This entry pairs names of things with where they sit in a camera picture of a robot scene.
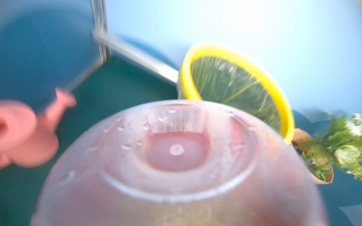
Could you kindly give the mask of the red yellow label bottle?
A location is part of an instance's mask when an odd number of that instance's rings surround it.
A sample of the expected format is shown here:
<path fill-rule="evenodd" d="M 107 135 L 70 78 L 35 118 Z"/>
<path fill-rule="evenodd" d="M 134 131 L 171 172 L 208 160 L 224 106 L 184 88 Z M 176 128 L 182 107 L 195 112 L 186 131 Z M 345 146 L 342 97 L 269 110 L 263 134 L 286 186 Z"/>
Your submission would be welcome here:
<path fill-rule="evenodd" d="M 114 114 L 60 156 L 33 226 L 326 226 L 309 171 L 236 108 L 167 100 Z"/>

